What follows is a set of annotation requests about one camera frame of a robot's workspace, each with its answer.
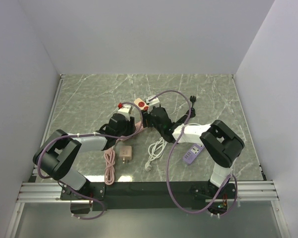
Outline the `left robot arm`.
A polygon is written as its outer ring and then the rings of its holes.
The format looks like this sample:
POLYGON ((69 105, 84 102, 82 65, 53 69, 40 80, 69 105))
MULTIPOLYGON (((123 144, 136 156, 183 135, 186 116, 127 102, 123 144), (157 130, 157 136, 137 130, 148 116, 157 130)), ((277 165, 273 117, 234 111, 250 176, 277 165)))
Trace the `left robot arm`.
POLYGON ((89 195, 88 180, 72 168, 79 152, 105 151, 119 139, 133 136, 141 128, 135 118, 115 113, 109 122, 89 134, 70 134, 58 129, 45 141, 33 157, 38 176, 52 178, 72 188, 77 199, 89 195))

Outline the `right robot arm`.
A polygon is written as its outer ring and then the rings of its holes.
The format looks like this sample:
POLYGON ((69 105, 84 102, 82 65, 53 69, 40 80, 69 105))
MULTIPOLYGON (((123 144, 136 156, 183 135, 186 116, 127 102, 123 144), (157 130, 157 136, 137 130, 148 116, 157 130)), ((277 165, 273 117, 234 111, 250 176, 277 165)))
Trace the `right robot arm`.
POLYGON ((150 112, 143 110, 142 114, 144 126, 155 128, 166 142, 204 146, 215 163, 208 192, 214 198, 221 197, 225 193, 224 179, 231 173, 234 161, 245 147, 243 140, 219 119, 212 124, 186 124, 188 114, 185 114, 177 122, 172 122, 163 107, 150 112))

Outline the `pink cube adapter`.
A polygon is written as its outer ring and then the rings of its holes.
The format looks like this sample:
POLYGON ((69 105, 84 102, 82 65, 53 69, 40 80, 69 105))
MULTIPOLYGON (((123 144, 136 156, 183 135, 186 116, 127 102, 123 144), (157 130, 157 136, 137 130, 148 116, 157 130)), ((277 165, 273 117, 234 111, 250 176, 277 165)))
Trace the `pink cube adapter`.
POLYGON ((129 145, 124 145, 120 147, 119 151, 119 158, 122 160, 122 162, 128 163, 132 160, 132 147, 129 145))

